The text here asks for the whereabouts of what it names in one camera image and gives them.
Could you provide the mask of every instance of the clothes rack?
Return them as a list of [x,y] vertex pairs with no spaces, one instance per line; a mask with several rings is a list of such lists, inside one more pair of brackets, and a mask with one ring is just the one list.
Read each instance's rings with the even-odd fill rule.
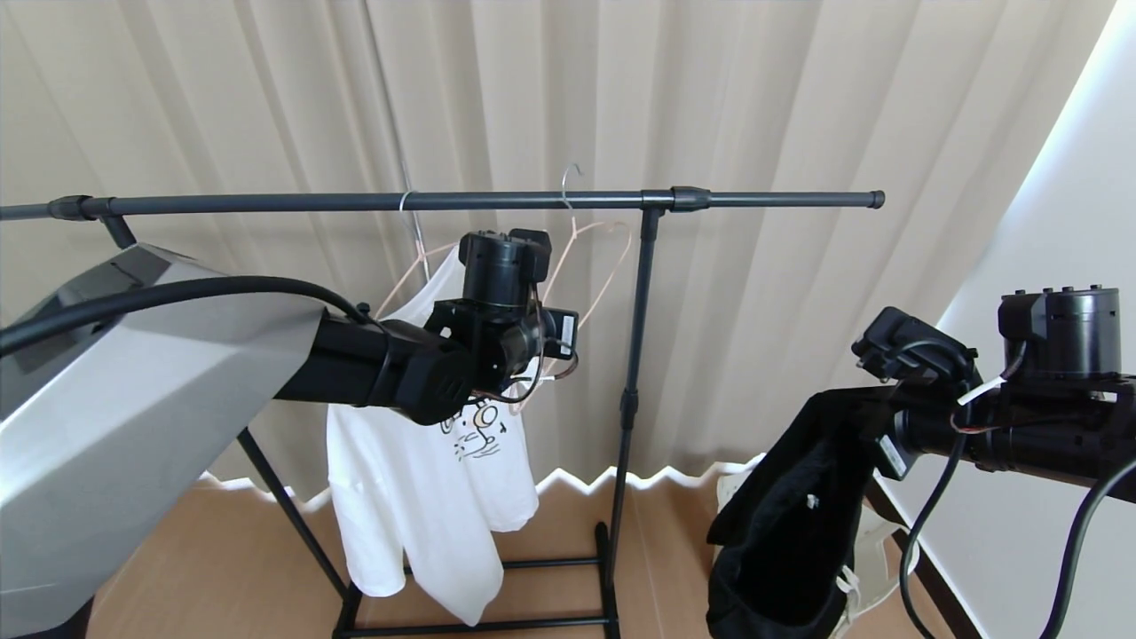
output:
[[869,192],[726,192],[713,193],[693,186],[643,191],[515,191],[515,192],[410,192],[410,193],[291,193],[245,196],[176,196],[150,198],[91,198],[72,196],[45,205],[0,207],[0,221],[55,217],[70,221],[100,221],[119,248],[134,244],[125,216],[233,213],[233,211],[337,211],[337,210],[494,210],[494,209],[638,209],[638,268],[632,313],[630,345],[627,354],[627,377],[619,399],[619,453],[616,486],[611,504],[610,525],[595,524],[595,554],[586,557],[527,559],[503,562],[507,570],[595,565],[600,583],[600,614],[585,616],[542,617],[521,621],[487,621],[476,626],[440,624],[416,626],[357,628],[356,616],[362,594],[335,570],[319,541],[304,523],[284,484],[265,457],[248,429],[237,441],[257,472],[268,484],[284,514],[311,551],[319,567],[342,600],[333,639],[356,637],[400,637],[441,633],[531,630],[568,625],[601,625],[605,639],[619,638],[619,612],[616,605],[615,570],[627,489],[627,466],[630,460],[632,431],[638,412],[638,373],[646,325],[648,293],[654,260],[659,221],[667,213],[692,213],[708,208],[772,207],[861,207],[879,208],[883,191]]

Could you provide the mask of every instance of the cartoon print on shirt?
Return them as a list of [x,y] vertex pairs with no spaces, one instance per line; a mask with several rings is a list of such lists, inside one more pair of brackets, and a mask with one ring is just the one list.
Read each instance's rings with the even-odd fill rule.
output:
[[481,459],[495,455],[501,449],[496,435],[493,434],[494,432],[506,432],[504,424],[498,423],[500,415],[501,412],[496,406],[490,404],[488,399],[481,399],[438,425],[442,429],[442,434],[450,434],[454,429],[458,430],[460,438],[453,445],[453,454],[459,462],[467,457]]

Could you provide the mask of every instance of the white wall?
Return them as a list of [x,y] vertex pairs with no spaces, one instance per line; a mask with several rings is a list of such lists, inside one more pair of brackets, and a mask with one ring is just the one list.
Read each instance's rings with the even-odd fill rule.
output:
[[[982,263],[939,327],[1003,366],[995,312],[1014,289],[1121,289],[1124,362],[1136,370],[1136,1],[1120,0],[1077,89]],[[960,466],[925,543],[988,637],[1037,637],[1085,489]],[[919,512],[943,468],[888,482]],[[1062,637],[1136,637],[1136,505],[1108,500],[1089,528]]]

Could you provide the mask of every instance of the white fabric bag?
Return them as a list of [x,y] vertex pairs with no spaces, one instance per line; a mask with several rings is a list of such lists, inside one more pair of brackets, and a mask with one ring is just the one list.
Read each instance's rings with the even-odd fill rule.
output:
[[[750,468],[718,478],[716,488],[719,513],[749,476]],[[845,566],[843,574],[836,578],[837,587],[847,595],[847,604],[844,606],[840,623],[833,629],[832,639],[843,637],[860,615],[882,604],[899,588],[899,572],[895,573],[895,576],[891,575],[887,566],[887,554],[884,549],[884,543],[897,530],[910,532],[907,526],[880,517],[871,508],[860,508],[860,525],[857,529],[855,543],[852,548],[852,553],[855,555],[855,571]],[[715,548],[715,557],[717,557],[717,553],[718,549]],[[914,571],[918,563],[919,546],[916,545],[914,551],[911,554],[911,571]]]
[[[461,297],[457,254],[387,318],[423,325],[435,300]],[[476,624],[503,578],[490,531],[517,530],[537,507],[520,416],[481,401],[423,426],[387,408],[329,406],[327,465],[359,589],[373,597],[401,590],[404,549],[423,589]]]

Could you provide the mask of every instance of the white label sticker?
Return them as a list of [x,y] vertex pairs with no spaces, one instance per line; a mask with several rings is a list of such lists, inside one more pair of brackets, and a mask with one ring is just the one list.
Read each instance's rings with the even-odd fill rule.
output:
[[[565,342],[566,345],[570,345],[575,331],[576,331],[576,317],[574,315],[565,315],[565,325],[563,329],[561,329],[560,331],[560,341]],[[568,357],[569,355],[571,355],[571,349],[568,348],[567,346],[561,346],[560,355]]]
[[895,474],[903,476],[908,472],[908,465],[903,463],[903,458],[900,457],[900,451],[895,449],[895,445],[892,443],[892,438],[886,434],[879,438],[879,447],[884,449],[884,457],[887,457],[887,462],[895,470]]

